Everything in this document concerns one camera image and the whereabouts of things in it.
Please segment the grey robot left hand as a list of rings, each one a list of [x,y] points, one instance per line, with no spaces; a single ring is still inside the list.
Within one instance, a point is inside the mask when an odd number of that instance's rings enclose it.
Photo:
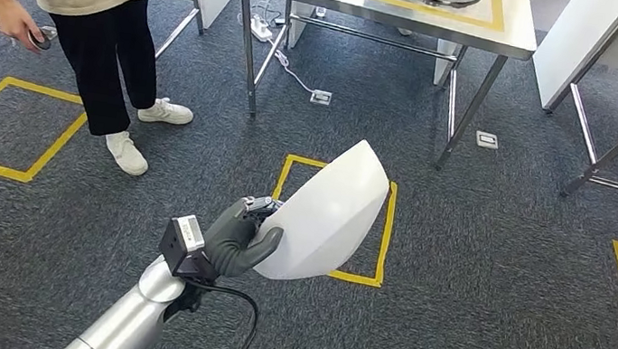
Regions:
[[[245,196],[225,209],[203,235],[205,256],[215,272],[237,277],[273,254],[283,238],[281,227],[254,239],[264,220],[282,205],[271,196]]]

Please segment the person's right hand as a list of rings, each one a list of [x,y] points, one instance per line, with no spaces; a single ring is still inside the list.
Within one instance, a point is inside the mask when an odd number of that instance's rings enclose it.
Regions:
[[[18,41],[31,52],[41,50],[31,40],[42,40],[43,34],[17,0],[0,0],[0,33]]]

